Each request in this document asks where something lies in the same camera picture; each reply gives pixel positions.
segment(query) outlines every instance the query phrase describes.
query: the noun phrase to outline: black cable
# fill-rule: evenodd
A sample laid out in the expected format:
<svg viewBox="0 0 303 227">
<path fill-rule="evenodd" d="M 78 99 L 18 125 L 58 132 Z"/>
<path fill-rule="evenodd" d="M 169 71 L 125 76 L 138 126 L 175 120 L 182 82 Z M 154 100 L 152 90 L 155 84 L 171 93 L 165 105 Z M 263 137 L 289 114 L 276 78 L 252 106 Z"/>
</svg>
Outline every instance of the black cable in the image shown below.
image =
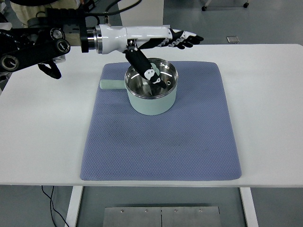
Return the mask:
<svg viewBox="0 0 303 227">
<path fill-rule="evenodd" d="M 42 188 L 43 193 L 50 199 L 50 210 L 51 210 L 52 221 L 53 221 L 53 225 L 54 225 L 55 227 L 57 227 L 56 224 L 55 224 L 55 221 L 54 221 L 54 219 L 53 219 L 53 213 L 52 213 L 52 207 L 53 207 L 53 190 L 54 190 L 54 186 L 53 186 L 53 189 L 52 189 L 52 194 L 51 194 L 51 196 L 49 196 L 49 195 L 43 190 L 43 185 L 41 186 L 41 188 Z M 70 226 L 66 223 L 64 217 L 63 217 L 63 216 L 62 216 L 54 207 L 53 207 L 53 210 L 54 210 L 57 214 L 59 214 L 60 217 L 62 218 L 62 220 L 65 222 L 65 224 L 66 224 L 68 227 L 70 227 Z"/>
<path fill-rule="evenodd" d="M 119 13 L 122 13 L 124 11 L 127 11 L 133 7 L 135 7 L 136 5 L 138 5 L 142 0 L 138 0 L 136 3 L 134 3 L 133 5 L 131 6 L 128 6 L 124 9 L 121 9 L 121 10 L 118 10 L 118 11 L 114 11 L 114 12 L 104 12 L 104 13 L 86 13 L 85 15 L 86 16 L 100 16 L 100 17 L 103 17 L 103 16 L 112 16 L 112 15 L 116 15 L 116 14 L 119 14 Z"/>
<path fill-rule="evenodd" d="M 121 0 L 116 0 L 112 3 L 109 4 L 109 6 L 106 7 L 105 12 L 109 12 L 110 8 L 112 8 L 115 4 L 117 4 L 118 2 L 120 2 Z"/>
<path fill-rule="evenodd" d="M 93 15 L 85 15 L 85 17 L 94 17 L 97 20 L 97 25 L 100 24 L 100 18 L 98 16 L 93 16 Z"/>
</svg>

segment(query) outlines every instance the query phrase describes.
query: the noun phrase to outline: gray floor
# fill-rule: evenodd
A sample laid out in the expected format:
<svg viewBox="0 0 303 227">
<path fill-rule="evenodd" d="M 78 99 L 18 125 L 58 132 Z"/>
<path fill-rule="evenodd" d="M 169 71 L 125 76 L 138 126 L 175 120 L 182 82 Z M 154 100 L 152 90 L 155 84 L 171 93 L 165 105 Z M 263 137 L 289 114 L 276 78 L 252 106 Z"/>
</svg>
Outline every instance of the gray floor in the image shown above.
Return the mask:
<svg viewBox="0 0 303 227">
<path fill-rule="evenodd" d="M 103 12 L 109 2 L 101 0 L 95 11 Z M 237 35 L 241 44 L 303 45 L 302 0 L 252 0 L 247 9 L 242 7 L 245 0 L 213 0 L 202 12 L 205 2 L 165 0 L 163 23 L 199 34 L 205 38 L 202 44 L 227 44 L 226 36 Z M 21 27 L 11 9 L 5 16 L 15 28 Z M 93 24 L 93 18 L 87 23 Z M 121 19 L 110 17 L 110 23 L 121 25 Z M 303 189 L 251 190 L 260 227 L 303 226 Z M 71 187 L 55 187 L 54 205 L 64 217 L 70 194 Z M 239 198 L 237 189 L 85 188 L 78 226 L 101 226 L 105 206 L 126 204 L 212 204 L 222 207 L 223 226 L 245 226 Z M 54 216 L 57 226 L 63 227 L 60 217 Z M 53 226 L 41 187 L 0 186 L 0 226 Z"/>
</svg>

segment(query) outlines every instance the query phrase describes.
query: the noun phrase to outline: blue table mat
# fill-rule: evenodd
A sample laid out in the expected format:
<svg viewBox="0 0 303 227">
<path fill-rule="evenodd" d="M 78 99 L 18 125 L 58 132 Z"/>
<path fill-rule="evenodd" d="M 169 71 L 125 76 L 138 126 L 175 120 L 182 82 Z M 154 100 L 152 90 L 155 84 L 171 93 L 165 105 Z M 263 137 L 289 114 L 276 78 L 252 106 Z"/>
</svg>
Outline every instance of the blue table mat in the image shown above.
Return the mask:
<svg viewBox="0 0 303 227">
<path fill-rule="evenodd" d="M 98 87 L 80 178 L 91 181 L 220 181 L 241 176 L 220 71 L 215 63 L 172 61 L 174 105 L 136 112 L 126 89 Z M 124 79 L 129 63 L 104 66 L 101 79 Z"/>
</svg>

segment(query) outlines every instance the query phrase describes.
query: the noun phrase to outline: robotic arm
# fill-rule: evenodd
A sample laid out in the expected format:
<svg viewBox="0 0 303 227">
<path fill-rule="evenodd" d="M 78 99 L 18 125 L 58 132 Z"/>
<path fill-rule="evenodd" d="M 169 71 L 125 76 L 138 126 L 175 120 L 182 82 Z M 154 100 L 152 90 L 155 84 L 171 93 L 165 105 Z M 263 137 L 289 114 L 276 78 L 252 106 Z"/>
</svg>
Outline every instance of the robotic arm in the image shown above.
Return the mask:
<svg viewBox="0 0 303 227">
<path fill-rule="evenodd" d="M 60 78 L 60 71 L 53 59 L 70 51 L 64 32 L 77 32 L 82 52 L 122 52 L 143 78 L 165 88 L 166 84 L 141 50 L 163 46 L 184 49 L 203 40 L 196 34 L 169 26 L 123 27 L 105 24 L 86 28 L 84 11 L 74 9 L 47 9 L 46 17 L 33 18 L 28 24 L 29 28 L 0 30 L 0 72 L 14 72 L 38 64 L 47 75 Z"/>
<path fill-rule="evenodd" d="M 90 49 L 108 54 L 112 51 L 125 53 L 126 59 L 145 79 L 163 88 L 165 83 L 155 73 L 142 49 L 171 46 L 184 49 L 199 44 L 203 38 L 196 34 L 170 29 L 168 26 L 121 27 L 98 25 L 92 30 Z"/>
</svg>

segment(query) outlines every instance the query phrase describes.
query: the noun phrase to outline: pot rim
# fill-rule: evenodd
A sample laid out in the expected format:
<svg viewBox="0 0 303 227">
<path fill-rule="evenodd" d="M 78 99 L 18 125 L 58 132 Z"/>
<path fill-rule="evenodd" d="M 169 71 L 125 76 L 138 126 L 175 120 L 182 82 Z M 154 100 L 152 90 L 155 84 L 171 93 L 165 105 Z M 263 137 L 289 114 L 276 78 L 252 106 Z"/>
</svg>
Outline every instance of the pot rim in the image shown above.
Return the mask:
<svg viewBox="0 0 303 227">
<path fill-rule="evenodd" d="M 158 99 L 158 98 L 162 98 L 162 97 L 164 97 L 164 96 L 167 96 L 169 93 L 171 93 L 171 92 L 176 88 L 177 83 L 178 83 L 178 72 L 177 72 L 175 66 L 174 66 L 172 63 L 170 63 L 169 61 L 164 60 L 164 59 L 161 59 L 161 58 L 148 58 L 148 60 L 160 61 L 160 62 L 163 62 L 163 63 L 165 63 L 165 64 L 168 64 L 169 67 L 172 68 L 172 69 L 175 71 L 175 73 L 176 73 L 176 80 L 175 80 L 174 86 L 173 86 L 169 91 L 167 91 L 166 93 L 161 94 L 161 95 L 158 95 L 158 96 L 142 96 L 142 95 L 139 95 L 139 94 L 135 93 L 134 91 L 132 91 L 132 90 L 128 87 L 127 83 L 126 83 L 127 74 L 128 74 L 128 72 L 129 72 L 131 69 L 133 69 L 133 66 L 131 65 L 131 66 L 127 69 L 127 71 L 126 71 L 126 73 L 125 73 L 124 82 L 125 82 L 125 87 L 126 87 L 126 89 L 127 89 L 130 93 L 132 93 L 134 96 L 136 96 L 136 97 L 138 97 L 138 98 L 142 98 L 142 99 Z"/>
</svg>

